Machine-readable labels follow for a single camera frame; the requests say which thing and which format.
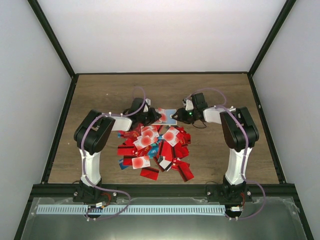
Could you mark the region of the beige leather card holder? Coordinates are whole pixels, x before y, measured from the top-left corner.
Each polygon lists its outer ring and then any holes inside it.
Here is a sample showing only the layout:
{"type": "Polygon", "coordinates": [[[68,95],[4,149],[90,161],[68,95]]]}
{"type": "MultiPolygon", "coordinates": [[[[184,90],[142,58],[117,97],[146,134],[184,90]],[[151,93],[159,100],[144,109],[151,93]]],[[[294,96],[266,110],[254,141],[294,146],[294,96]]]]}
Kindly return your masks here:
{"type": "Polygon", "coordinates": [[[155,111],[161,114],[161,117],[152,125],[176,126],[178,124],[178,121],[172,118],[173,114],[177,112],[176,109],[157,108],[155,111]]]}

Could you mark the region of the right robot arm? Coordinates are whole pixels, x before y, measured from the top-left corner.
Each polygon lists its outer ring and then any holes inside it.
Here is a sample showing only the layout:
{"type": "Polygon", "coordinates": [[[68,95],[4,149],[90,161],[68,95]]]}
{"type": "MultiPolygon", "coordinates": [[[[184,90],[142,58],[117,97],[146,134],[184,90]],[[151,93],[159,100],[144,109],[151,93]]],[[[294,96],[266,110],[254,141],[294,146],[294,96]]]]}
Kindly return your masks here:
{"type": "Polygon", "coordinates": [[[203,124],[216,123],[222,126],[224,140],[229,147],[229,160],[221,191],[223,198],[232,202],[245,191],[248,158],[260,137],[258,128],[245,106],[209,106],[202,92],[190,97],[191,99],[183,99],[183,107],[179,108],[172,118],[191,125],[201,121],[203,124]]]}

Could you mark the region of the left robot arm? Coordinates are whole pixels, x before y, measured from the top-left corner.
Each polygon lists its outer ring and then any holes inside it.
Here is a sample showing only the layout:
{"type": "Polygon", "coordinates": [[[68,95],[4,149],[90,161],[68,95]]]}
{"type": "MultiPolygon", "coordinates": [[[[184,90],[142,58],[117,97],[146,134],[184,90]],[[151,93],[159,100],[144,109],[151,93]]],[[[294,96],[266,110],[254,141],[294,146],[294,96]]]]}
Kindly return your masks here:
{"type": "Polygon", "coordinates": [[[127,132],[159,120],[161,114],[150,105],[149,99],[136,97],[130,108],[120,114],[102,113],[94,109],[87,114],[73,137],[81,154],[82,167],[75,202],[97,202],[102,199],[101,151],[112,131],[127,132]]]}

